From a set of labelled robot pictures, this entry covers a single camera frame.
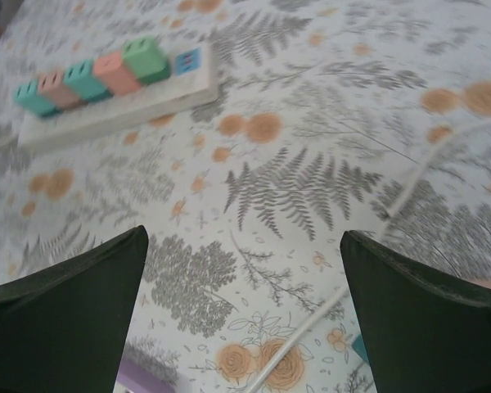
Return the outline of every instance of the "power cord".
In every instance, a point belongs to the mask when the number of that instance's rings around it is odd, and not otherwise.
[[[387,227],[389,226],[391,220],[401,211],[403,206],[409,201],[409,198],[415,191],[415,187],[417,183],[421,179],[422,175],[429,168],[431,161],[457,136],[469,133],[477,128],[482,128],[485,126],[491,125],[491,120],[482,121],[478,124],[472,124],[471,126],[464,127],[460,129],[458,132],[448,135],[445,139],[440,141],[427,156],[426,160],[418,166],[415,174],[411,177],[408,185],[401,192],[399,198],[394,202],[394,204],[386,211],[387,219],[382,224],[380,230],[375,235],[375,240],[379,242],[385,232],[387,231]],[[291,337],[289,337],[284,345],[278,350],[278,352],[269,360],[269,362],[265,365],[265,367],[260,371],[259,375],[253,381],[253,384],[245,391],[245,393],[256,393],[262,385],[264,384],[265,379],[269,376],[271,371],[278,365],[278,363],[286,356],[287,352],[296,344],[300,338],[320,319],[322,319],[329,309],[334,307],[337,303],[339,303],[342,298],[346,297],[349,292],[349,285],[346,282],[338,291],[336,291],[335,295],[331,297],[327,302],[321,305],[308,319],[305,320],[304,323],[300,325],[300,327],[296,330],[295,333]]]

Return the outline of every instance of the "white power strip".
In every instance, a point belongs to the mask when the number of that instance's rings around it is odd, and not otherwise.
[[[198,68],[177,75],[177,56],[199,49]],[[34,153],[47,153],[137,126],[156,117],[185,111],[218,98],[218,67],[207,43],[180,48],[169,57],[171,76],[123,97],[88,104],[41,120],[26,113],[18,143]]]

